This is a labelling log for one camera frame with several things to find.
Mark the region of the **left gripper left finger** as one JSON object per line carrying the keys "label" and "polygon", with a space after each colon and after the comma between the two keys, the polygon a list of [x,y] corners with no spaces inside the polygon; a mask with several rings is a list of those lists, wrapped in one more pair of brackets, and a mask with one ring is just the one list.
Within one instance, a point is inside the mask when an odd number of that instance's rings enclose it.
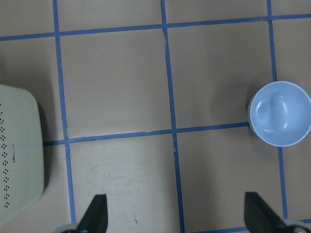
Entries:
{"label": "left gripper left finger", "polygon": [[107,196],[95,195],[81,221],[58,227],[56,233],[105,233],[107,231]]}

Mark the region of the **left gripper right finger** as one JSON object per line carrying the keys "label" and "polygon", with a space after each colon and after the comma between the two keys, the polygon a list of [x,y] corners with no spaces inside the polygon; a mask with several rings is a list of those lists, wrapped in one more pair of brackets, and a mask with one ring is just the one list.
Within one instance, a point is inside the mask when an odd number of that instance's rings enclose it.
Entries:
{"label": "left gripper right finger", "polygon": [[244,223],[251,233],[309,233],[300,221],[281,219],[256,192],[244,195]]}

